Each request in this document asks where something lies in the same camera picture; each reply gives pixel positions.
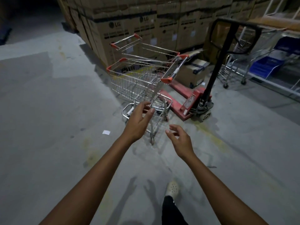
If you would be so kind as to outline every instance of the hand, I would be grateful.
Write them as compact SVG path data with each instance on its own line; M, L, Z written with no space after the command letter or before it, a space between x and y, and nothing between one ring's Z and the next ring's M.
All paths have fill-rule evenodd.
M166 130L166 134L172 141L177 155L183 160L190 156L195 156L190 136L183 130L183 128L179 125L170 125L170 130L175 132Z
M150 109L149 104L148 101L141 102L130 115L122 136L131 144L139 140L146 132L148 123L155 111L154 108Z

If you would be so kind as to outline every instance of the nested shopping cart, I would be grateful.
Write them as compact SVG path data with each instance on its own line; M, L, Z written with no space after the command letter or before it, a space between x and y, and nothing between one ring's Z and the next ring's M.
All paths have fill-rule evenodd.
M228 88L228 81L231 79L233 75L238 75L242 77L241 84L246 84L246 74L249 71L249 68L252 64L252 61L257 58L257 56L266 53L270 47L272 47L272 43L276 38L279 38L281 34L286 29L262 29L262 33L255 46L248 54L230 54L227 56L225 60L225 64L222 66L219 76L221 82L223 83L224 88ZM253 44L253 38L255 35L255 30L249 27L243 27L243 29L239 29L236 34L235 41L235 52L242 52L243 50L247 50L251 44Z
M159 124L168 120L167 112L172 103L169 97L160 94L160 90L164 84L172 82L188 56L145 44L137 34L111 46L123 54L123 58L107 67L112 90L131 101L122 110L122 115L128 120L140 102L150 101L155 113L147 132L153 145Z

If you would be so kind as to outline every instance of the pallet jack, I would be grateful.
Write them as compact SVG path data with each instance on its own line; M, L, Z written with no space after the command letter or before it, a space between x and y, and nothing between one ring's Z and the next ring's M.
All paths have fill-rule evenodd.
M219 22L226 23L230 25L229 31L227 33L227 37L224 41L223 46L219 46L216 43L212 41L212 34L215 28L217 30ZM235 40L237 43L239 43L236 33L238 31L238 28L240 26L249 27L255 31L255 36L253 39L252 44L243 52L234 52L229 51L231 44L233 43L233 40ZM173 103L171 104L171 110L182 120L185 121L189 119L192 116L199 117L200 121L203 122L206 119L208 119L211 116L211 109L214 106L214 103L212 102L212 96L211 91L212 87L215 83L215 80L217 79L217 76L219 74L219 71L222 67L223 60L226 57L227 54L236 54L236 55L243 55L249 53L252 48L255 46L256 42L258 41L260 35L261 35L262 29L254 23L249 22L242 22L237 20L232 20L229 18L218 18L216 19L213 24L212 28L210 30L209 34L209 41L210 43L215 46L219 50L219 57L217 59L216 65L212 71L211 77L209 79L209 82L207 84L206 88L198 87L195 90L191 90L182 84L178 83L177 81L173 80L173 82L170 85L175 91L177 91L179 94L181 94L184 98L187 100L184 102L183 105L181 105L178 101L176 101L174 98L172 98L167 91L161 90L160 93L171 98L173 100Z

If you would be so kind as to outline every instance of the black pants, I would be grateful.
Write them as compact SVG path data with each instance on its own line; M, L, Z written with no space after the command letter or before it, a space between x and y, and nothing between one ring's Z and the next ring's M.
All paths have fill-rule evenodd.
M161 216L161 221L162 225L188 225L171 196L165 196L165 199L163 200L163 214Z

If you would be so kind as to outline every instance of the leg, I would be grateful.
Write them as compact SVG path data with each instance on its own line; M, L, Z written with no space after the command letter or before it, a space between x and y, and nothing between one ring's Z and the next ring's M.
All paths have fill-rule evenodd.
M163 200L162 225L187 225L179 209L174 203L174 198L179 193L179 188L176 182L169 183L166 196Z

